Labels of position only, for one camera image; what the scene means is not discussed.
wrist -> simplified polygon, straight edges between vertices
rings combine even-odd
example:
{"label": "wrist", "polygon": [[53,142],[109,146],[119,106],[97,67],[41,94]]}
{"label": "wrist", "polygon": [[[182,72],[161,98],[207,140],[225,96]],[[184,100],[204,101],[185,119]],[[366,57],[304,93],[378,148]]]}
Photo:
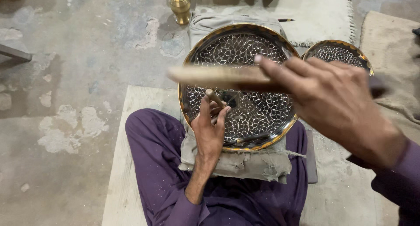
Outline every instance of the wrist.
{"label": "wrist", "polygon": [[360,129],[360,143],[365,161],[376,167],[393,168],[403,154],[407,138],[391,121],[381,117],[375,125]]}
{"label": "wrist", "polygon": [[218,159],[206,158],[197,154],[195,156],[194,171],[200,173],[201,175],[208,175],[210,177],[216,167],[217,161]]}

rug fringe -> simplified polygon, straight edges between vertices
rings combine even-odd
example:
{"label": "rug fringe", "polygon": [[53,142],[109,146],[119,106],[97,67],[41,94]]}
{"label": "rug fringe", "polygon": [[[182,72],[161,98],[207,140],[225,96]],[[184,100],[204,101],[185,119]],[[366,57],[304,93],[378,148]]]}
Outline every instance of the rug fringe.
{"label": "rug fringe", "polygon": [[355,43],[356,40],[356,25],[353,22],[354,19],[354,10],[353,10],[353,0],[347,0],[347,8],[348,8],[348,17],[350,19],[350,38],[349,42],[351,44]]}
{"label": "rug fringe", "polygon": [[289,41],[295,47],[311,47],[319,41]]}

gray cloth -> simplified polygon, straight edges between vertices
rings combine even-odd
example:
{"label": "gray cloth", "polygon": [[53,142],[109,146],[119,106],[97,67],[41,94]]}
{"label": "gray cloth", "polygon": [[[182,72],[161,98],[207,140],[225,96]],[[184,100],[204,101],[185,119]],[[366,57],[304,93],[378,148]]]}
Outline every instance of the gray cloth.
{"label": "gray cloth", "polygon": [[252,17],[242,15],[220,15],[211,13],[193,13],[191,23],[189,24],[189,43],[191,48],[197,44],[204,36],[210,32],[222,27],[231,25],[233,23],[255,23],[262,26],[269,27],[270,29],[278,32],[287,39],[283,28],[277,19],[269,19],[263,17]]}
{"label": "gray cloth", "polygon": [[[191,127],[184,121],[185,138],[181,144],[180,170],[192,170],[197,154],[197,142]],[[225,152],[220,155],[213,175],[235,178],[254,178],[286,183],[291,163],[286,151],[286,138],[282,138],[268,149],[246,152]]]}

beige rug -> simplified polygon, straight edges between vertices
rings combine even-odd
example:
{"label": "beige rug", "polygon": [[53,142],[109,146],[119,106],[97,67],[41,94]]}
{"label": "beige rug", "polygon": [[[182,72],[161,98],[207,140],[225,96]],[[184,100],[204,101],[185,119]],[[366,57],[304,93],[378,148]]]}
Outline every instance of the beige rug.
{"label": "beige rug", "polygon": [[352,0],[197,0],[197,12],[291,18],[282,22],[294,46],[311,46],[329,39],[353,43]]}

finger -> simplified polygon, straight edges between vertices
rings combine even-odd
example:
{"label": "finger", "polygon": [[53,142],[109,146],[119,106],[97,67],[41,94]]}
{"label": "finger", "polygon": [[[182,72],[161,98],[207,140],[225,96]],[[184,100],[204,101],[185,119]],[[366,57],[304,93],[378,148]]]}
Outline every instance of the finger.
{"label": "finger", "polygon": [[290,58],[284,65],[296,74],[305,78],[319,77],[321,74],[321,71],[297,57]]}
{"label": "finger", "polygon": [[216,124],[217,123],[217,119],[218,119],[219,115],[216,114],[214,117],[211,118],[211,124]]}
{"label": "finger", "polygon": [[343,70],[348,70],[351,67],[351,65],[348,65],[348,64],[345,64],[345,63],[342,63],[342,62],[338,62],[338,61],[331,61],[329,63],[331,65],[334,65],[336,67],[339,67],[339,68],[341,68]]}
{"label": "finger", "polygon": [[199,122],[202,123],[209,123],[210,122],[210,99],[207,96],[204,96],[201,99],[200,105],[200,114],[199,114]]}
{"label": "finger", "polygon": [[214,109],[214,108],[217,108],[217,107],[220,107],[220,106],[216,102],[214,102],[214,101],[210,102],[210,109]]}
{"label": "finger", "polygon": [[342,64],[340,62],[334,61],[335,63],[333,62],[327,63],[319,58],[308,58],[307,62],[319,70],[331,72],[338,76],[343,75],[345,73],[342,69],[342,67],[345,67],[345,64]]}
{"label": "finger", "polygon": [[230,106],[226,106],[222,111],[220,111],[218,117],[217,117],[217,123],[216,123],[216,129],[220,133],[225,132],[225,119],[228,112],[230,112],[232,108]]}
{"label": "finger", "polygon": [[216,107],[216,108],[214,108],[214,109],[212,109],[211,111],[210,111],[210,116],[212,117],[212,116],[214,116],[214,115],[216,115],[216,114],[218,114],[220,111],[222,110],[222,107]]}
{"label": "finger", "polygon": [[299,87],[304,85],[305,79],[285,66],[279,66],[276,62],[256,55],[254,58],[255,64],[259,64],[260,68],[275,82],[279,83],[285,89],[292,93],[298,91]]}

